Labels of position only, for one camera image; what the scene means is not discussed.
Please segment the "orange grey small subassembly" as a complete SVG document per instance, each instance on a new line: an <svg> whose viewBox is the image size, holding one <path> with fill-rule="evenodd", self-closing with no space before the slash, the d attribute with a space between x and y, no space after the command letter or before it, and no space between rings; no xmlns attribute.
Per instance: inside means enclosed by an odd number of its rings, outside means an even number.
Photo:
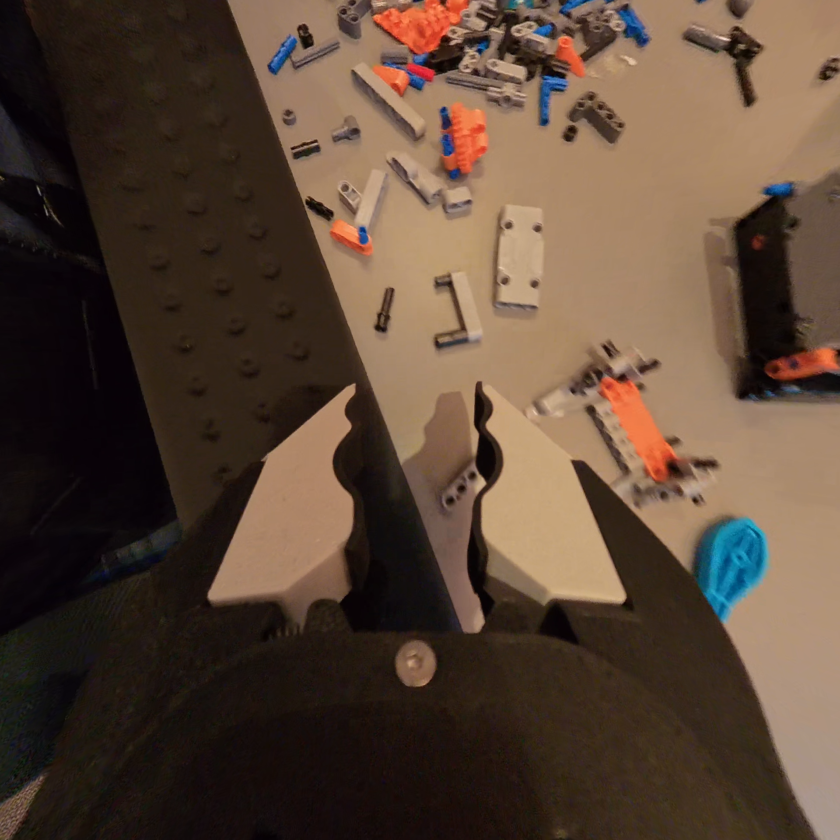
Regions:
<svg viewBox="0 0 840 840"><path fill-rule="evenodd" d="M681 455L681 440L659 429L644 402L644 378L659 367L659 360L635 348L601 342L587 365L568 383L536 398L524 415L538 423L585 413L619 468L612 488L629 506L683 500L702 507L720 464L715 458Z"/></svg>

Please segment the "orange blue connector piece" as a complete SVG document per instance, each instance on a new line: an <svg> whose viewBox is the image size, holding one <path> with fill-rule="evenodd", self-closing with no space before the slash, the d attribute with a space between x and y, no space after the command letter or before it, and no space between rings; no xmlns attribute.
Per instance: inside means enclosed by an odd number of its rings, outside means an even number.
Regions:
<svg viewBox="0 0 840 840"><path fill-rule="evenodd" d="M356 227L336 218L329 232L333 240L353 252L362 256L373 254L373 244L366 226Z"/></svg>

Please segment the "light grey connector pieces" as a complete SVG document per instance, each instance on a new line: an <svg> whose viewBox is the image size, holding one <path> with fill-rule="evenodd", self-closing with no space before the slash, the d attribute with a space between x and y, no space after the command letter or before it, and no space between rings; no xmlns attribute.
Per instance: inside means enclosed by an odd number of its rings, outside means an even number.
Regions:
<svg viewBox="0 0 840 840"><path fill-rule="evenodd" d="M446 185L409 153L389 151L385 160L399 178L428 207L440 206L447 217L462 217L472 211L473 196L465 185Z"/></svg>

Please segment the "pile of plastic building pieces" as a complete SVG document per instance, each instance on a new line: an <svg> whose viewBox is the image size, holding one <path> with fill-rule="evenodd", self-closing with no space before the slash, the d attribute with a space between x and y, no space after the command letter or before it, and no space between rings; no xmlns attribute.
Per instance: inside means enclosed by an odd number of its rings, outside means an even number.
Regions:
<svg viewBox="0 0 840 840"><path fill-rule="evenodd" d="M521 109L526 85L537 81L539 126L547 127L553 96L577 77L555 56L559 37L574 39L585 75L588 63L620 38L641 49L650 44L650 30L630 2L602 2L574 14L589 4L351 1L338 6L336 18L348 38L361 37L366 17L391 37L395 44L381 52L377 65L407 71L408 89L423 90L445 77L458 88L481 91L502 109Z"/></svg>

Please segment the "plain grey beam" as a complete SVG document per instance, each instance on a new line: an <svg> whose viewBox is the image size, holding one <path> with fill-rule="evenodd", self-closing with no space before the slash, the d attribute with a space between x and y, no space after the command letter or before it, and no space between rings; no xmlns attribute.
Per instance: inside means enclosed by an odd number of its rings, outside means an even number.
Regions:
<svg viewBox="0 0 840 840"><path fill-rule="evenodd" d="M474 500L486 485L475 463L469 464L449 481L439 493L440 507L443 512L454 511L464 500Z"/></svg>

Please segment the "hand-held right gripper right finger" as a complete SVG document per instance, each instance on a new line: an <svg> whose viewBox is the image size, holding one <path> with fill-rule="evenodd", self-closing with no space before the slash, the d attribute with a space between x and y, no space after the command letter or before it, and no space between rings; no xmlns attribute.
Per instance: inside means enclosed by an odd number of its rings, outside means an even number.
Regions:
<svg viewBox="0 0 840 840"><path fill-rule="evenodd" d="M469 581L490 610L489 582L541 606L625 604L627 593L570 457L495 388L478 382Z"/></svg>

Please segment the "grey flat panel piece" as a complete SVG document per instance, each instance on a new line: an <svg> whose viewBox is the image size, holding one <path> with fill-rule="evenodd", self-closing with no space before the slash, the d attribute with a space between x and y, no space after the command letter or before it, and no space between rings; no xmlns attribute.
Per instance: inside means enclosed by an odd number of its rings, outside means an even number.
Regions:
<svg viewBox="0 0 840 840"><path fill-rule="evenodd" d="M543 269L543 210L503 205L498 218L493 306L537 310Z"/></svg>

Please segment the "black perforated panel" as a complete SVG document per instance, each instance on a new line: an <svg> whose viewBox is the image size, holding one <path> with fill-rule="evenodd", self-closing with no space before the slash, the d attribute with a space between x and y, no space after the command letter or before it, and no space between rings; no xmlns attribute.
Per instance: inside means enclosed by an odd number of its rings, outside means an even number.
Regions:
<svg viewBox="0 0 840 840"><path fill-rule="evenodd" d="M182 525L355 385L378 626L458 631L228 3L25 5Z"/></svg>

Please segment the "grey frame with black pins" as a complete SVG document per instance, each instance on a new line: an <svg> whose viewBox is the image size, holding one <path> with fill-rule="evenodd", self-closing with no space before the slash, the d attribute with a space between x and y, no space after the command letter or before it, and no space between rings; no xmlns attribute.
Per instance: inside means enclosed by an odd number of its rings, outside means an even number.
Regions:
<svg viewBox="0 0 840 840"><path fill-rule="evenodd" d="M448 350L460 345L480 343L483 331L467 274L458 270L436 276L434 288L449 291L458 317L457 329L435 334L435 349Z"/></svg>

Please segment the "teal brick separator tool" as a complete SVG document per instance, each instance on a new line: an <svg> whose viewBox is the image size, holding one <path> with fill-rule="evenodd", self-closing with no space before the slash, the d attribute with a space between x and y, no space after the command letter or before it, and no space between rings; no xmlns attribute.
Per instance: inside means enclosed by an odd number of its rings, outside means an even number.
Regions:
<svg viewBox="0 0 840 840"><path fill-rule="evenodd" d="M750 518L721 518L700 536L693 574L721 623L762 581L770 564L764 531Z"/></svg>

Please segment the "short light grey beam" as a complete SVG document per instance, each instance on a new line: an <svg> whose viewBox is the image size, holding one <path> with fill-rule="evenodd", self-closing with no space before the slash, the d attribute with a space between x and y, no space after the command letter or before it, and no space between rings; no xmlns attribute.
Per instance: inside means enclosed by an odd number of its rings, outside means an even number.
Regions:
<svg viewBox="0 0 840 840"><path fill-rule="evenodd" d="M373 169L361 191L347 180L338 182L340 201L351 211L353 226L371 229L384 200L387 180L383 170Z"/></svg>

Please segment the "smooth light grey bar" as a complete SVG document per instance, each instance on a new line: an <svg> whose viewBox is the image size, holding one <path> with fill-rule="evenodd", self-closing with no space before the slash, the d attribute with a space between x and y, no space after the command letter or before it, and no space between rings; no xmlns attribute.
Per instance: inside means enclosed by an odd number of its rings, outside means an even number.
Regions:
<svg viewBox="0 0 840 840"><path fill-rule="evenodd" d="M416 142L425 136L425 119L377 76L370 66L361 62L353 66L350 73L355 86L407 137Z"/></svg>

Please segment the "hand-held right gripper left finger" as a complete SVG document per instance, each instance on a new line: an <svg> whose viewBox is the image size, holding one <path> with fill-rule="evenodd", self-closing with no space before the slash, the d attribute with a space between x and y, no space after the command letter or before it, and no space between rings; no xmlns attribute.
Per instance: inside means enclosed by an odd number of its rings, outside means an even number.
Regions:
<svg viewBox="0 0 840 840"><path fill-rule="evenodd" d="M361 426L345 386L271 449L207 592L211 606L274 603L304 622L365 576Z"/></svg>

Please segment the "orange gear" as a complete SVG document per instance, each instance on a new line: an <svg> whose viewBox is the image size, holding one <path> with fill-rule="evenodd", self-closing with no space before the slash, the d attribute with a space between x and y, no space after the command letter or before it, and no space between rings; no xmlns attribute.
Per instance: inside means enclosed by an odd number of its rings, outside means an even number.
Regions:
<svg viewBox="0 0 840 840"><path fill-rule="evenodd" d="M440 162L447 178L456 181L472 172L488 150L487 117L483 110L460 102L438 111Z"/></svg>

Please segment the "grey ribbed axle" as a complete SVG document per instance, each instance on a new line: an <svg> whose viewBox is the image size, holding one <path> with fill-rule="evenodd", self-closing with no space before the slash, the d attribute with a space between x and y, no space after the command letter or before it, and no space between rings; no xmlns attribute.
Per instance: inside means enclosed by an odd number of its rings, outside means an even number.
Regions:
<svg viewBox="0 0 840 840"><path fill-rule="evenodd" d="M294 53L290 62L295 70L310 65L311 63L331 55L341 47L341 41L338 38L331 38L321 42L312 47L305 48L300 53Z"/></svg>

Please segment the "grey black robot model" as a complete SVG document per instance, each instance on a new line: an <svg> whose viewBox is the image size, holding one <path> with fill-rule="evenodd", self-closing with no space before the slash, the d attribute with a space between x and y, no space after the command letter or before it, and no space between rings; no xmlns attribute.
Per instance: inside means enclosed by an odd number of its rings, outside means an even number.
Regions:
<svg viewBox="0 0 840 840"><path fill-rule="evenodd" d="M838 403L838 187L838 168L771 184L733 225L740 400Z"/></svg>

